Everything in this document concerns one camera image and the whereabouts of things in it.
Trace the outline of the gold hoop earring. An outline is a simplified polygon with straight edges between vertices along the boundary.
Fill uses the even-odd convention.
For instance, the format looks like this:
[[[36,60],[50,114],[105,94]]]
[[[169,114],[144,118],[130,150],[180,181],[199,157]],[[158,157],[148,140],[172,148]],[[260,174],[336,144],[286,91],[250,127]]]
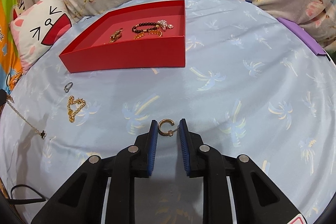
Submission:
[[[165,118],[158,124],[158,133],[164,137],[171,137],[179,131],[179,126],[172,119]]]

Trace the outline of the gold wrist watch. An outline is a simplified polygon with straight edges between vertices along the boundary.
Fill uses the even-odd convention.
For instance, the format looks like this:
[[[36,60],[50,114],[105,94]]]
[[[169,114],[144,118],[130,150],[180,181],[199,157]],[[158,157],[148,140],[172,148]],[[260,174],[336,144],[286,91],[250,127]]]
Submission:
[[[120,39],[122,37],[122,32],[123,32],[123,28],[116,30],[113,34],[111,34],[109,42],[114,43],[118,39]]]

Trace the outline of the red jewelry box tray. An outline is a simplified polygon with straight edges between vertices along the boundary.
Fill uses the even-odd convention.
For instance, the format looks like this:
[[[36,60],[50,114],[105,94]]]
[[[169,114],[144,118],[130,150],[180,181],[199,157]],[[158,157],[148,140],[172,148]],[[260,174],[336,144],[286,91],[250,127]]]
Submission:
[[[110,43],[111,34],[120,28],[122,37]],[[71,73],[183,68],[185,38],[185,2],[151,2],[107,12],[80,33],[59,57]]]

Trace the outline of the light blue palm bedsheet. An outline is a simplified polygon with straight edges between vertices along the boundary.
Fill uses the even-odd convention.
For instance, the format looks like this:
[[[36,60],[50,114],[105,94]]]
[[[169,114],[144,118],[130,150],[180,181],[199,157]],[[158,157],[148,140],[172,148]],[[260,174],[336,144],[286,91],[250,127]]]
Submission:
[[[47,197],[88,157],[116,155],[152,120],[187,121],[224,155],[248,155],[314,223],[335,194],[335,66],[238,0],[184,0],[186,66],[69,73],[75,24],[24,75],[1,114],[1,179]]]

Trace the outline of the colourful cartoon blanket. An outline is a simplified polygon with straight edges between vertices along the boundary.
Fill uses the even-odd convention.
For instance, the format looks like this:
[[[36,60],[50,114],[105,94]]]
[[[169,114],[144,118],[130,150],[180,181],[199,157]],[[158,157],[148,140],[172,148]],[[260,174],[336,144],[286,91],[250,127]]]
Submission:
[[[10,30],[10,23],[25,10],[23,0],[1,0],[1,89],[8,94],[23,74],[17,47]]]

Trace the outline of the purple notebook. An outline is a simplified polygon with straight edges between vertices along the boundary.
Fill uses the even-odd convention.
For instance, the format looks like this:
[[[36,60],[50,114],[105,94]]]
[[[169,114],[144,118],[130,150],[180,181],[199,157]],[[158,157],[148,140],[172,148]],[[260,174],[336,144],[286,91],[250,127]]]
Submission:
[[[278,18],[277,20],[293,32],[316,56],[326,56],[331,61],[331,57],[327,52],[302,27],[284,18]]]

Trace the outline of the pink cat face pillow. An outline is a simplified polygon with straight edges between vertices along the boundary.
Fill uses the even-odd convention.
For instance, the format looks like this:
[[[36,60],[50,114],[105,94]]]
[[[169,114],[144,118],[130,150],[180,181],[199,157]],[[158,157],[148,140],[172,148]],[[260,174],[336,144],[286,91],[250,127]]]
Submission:
[[[63,0],[40,0],[10,23],[24,73],[72,27],[72,23]]]

